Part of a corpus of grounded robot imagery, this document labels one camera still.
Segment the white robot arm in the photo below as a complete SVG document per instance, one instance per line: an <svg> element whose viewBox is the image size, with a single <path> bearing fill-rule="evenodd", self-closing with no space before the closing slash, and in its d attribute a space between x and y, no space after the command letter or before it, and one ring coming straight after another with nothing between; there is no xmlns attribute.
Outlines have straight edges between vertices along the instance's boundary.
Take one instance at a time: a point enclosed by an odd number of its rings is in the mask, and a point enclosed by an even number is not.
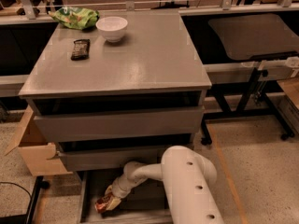
<svg viewBox="0 0 299 224"><path fill-rule="evenodd" d="M159 164L130 161L105 192L106 209L116 208L133 188L147 179L164 184L174 224L224 224L209 190L217 180L214 164L189 148L168 148Z"/></svg>

